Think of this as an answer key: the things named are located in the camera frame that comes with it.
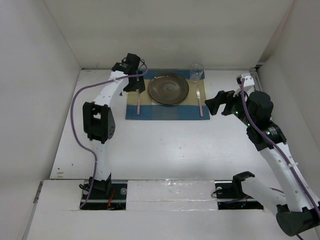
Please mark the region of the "pink handled fork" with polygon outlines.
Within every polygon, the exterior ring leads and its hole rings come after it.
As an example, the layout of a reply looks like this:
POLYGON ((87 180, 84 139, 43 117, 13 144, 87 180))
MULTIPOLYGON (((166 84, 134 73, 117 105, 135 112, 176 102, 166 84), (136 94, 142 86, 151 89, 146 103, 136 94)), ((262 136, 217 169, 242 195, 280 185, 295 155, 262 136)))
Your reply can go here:
POLYGON ((136 111, 136 114, 137 115, 140 115, 140 107, 141 107, 141 94, 140 94, 140 91, 137 90, 137 111, 136 111))

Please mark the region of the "pink handled knife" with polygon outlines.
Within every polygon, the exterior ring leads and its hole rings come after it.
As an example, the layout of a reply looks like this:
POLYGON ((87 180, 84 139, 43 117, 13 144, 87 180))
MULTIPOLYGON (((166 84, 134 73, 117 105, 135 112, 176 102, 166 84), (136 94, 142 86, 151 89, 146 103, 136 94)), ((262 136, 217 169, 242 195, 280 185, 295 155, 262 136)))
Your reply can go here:
POLYGON ((204 114, 203 114, 203 107, 202 107, 202 101, 201 101, 201 94, 200 94, 200 89, 198 86, 196 87, 196 96, 197 96, 197 100, 198 100, 199 113, 200 113, 200 116, 203 117, 204 114))

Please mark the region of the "blue beige cloth placemat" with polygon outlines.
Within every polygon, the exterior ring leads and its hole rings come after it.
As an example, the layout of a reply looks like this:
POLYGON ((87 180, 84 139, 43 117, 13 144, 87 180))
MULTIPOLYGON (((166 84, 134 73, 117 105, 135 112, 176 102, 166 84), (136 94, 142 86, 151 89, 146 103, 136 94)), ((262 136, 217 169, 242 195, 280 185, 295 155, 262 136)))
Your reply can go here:
POLYGON ((190 71, 187 69, 150 69, 144 76, 145 91, 140 94, 140 115, 137 115, 137 93, 129 92, 126 102, 126 120, 139 121, 201 121, 209 120, 210 113, 205 105, 205 75, 198 82, 189 80, 190 71), (185 100, 178 105, 164 105, 154 101, 149 95, 150 80, 158 74, 176 73, 183 76, 189 84, 189 93, 185 100), (196 89, 199 87, 203 117, 200 116, 196 89))

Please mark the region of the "dark olive round plate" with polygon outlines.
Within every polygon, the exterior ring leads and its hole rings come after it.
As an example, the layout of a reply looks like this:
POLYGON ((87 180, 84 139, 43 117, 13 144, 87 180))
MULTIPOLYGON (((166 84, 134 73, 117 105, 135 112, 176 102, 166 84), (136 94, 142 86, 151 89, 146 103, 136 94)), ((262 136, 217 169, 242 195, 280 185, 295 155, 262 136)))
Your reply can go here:
POLYGON ((177 73, 165 72, 153 77, 148 84, 150 97, 162 105, 178 105, 189 94, 187 80, 177 73))

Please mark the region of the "clear plastic cup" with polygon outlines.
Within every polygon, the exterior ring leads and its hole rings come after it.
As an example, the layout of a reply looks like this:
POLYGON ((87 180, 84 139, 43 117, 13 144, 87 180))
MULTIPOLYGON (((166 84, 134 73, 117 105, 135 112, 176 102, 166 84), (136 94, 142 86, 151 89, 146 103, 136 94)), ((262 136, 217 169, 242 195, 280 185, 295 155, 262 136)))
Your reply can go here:
POLYGON ((189 79, 192 82, 198 82, 204 72, 204 66, 201 63, 192 63, 189 67, 189 79))

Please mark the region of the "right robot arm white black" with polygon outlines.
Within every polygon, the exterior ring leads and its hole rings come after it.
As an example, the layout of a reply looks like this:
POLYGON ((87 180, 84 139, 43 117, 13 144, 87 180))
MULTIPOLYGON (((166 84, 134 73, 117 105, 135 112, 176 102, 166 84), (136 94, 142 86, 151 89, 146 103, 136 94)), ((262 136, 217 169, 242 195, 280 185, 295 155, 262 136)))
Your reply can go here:
POLYGON ((233 176, 232 193, 237 197, 249 195, 263 204, 290 237, 319 229, 320 199, 303 179, 282 130, 271 120, 274 104, 270 96, 254 91, 245 94, 243 103, 241 95, 234 93, 222 90, 204 103, 213 116, 220 105, 224 105, 223 116, 233 114, 246 125, 249 140, 270 166, 283 193, 273 191, 249 171, 233 176))

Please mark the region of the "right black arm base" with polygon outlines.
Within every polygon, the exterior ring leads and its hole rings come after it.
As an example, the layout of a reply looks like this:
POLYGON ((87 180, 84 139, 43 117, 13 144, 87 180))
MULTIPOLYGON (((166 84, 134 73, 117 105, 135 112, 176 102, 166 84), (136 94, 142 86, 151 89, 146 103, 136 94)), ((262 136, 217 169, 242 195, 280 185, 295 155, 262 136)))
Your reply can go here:
POLYGON ((245 194, 241 183, 253 178, 255 175, 249 171, 238 173, 232 180, 215 180, 215 190, 211 197, 217 200, 218 210, 263 210, 264 207, 257 200, 245 194))

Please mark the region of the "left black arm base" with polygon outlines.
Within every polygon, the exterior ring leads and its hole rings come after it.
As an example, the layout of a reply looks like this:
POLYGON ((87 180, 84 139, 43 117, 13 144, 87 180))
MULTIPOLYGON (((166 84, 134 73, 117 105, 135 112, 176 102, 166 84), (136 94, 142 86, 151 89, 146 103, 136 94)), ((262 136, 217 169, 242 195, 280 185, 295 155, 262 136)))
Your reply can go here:
POLYGON ((128 181, 111 180, 109 185, 104 189, 98 189, 95 185, 90 194, 90 182, 79 185, 82 190, 79 208, 85 211, 117 211, 125 210, 127 203, 128 181))

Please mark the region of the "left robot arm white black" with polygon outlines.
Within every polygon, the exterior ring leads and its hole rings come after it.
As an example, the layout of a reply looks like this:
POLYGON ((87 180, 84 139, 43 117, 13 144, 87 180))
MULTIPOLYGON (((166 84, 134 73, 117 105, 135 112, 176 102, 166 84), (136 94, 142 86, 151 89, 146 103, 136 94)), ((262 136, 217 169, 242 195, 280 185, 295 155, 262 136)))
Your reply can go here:
POLYGON ((111 167, 107 160, 107 141, 116 130, 112 109, 116 98, 123 92, 144 90, 143 73, 139 71, 141 58, 133 53, 117 62, 111 69, 109 81, 98 96, 82 107, 83 128, 90 140, 91 149, 95 153, 95 174, 90 177, 92 192, 100 198, 107 198, 112 191, 111 167))

